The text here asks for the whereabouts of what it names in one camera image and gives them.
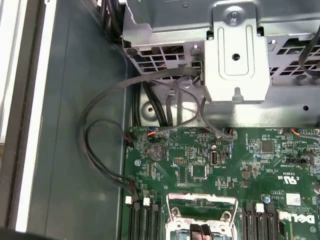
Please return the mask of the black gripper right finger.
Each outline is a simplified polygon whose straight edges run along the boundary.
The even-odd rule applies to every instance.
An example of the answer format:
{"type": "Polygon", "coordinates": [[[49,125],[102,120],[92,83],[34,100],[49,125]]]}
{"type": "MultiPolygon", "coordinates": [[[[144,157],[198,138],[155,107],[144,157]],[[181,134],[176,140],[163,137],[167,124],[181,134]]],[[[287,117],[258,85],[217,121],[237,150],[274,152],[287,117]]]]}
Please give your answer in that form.
{"type": "Polygon", "coordinates": [[[209,225],[201,225],[201,238],[203,240],[213,240],[212,232],[209,225]]]}

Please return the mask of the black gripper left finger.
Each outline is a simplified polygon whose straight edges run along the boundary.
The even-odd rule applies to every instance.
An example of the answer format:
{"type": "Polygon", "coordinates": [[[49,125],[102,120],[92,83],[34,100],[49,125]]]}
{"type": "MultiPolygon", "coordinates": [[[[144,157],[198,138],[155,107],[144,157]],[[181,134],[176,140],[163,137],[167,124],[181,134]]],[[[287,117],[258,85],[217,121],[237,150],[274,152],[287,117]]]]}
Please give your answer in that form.
{"type": "Polygon", "coordinates": [[[202,240],[202,229],[198,224],[190,224],[190,240],[202,240]]]}

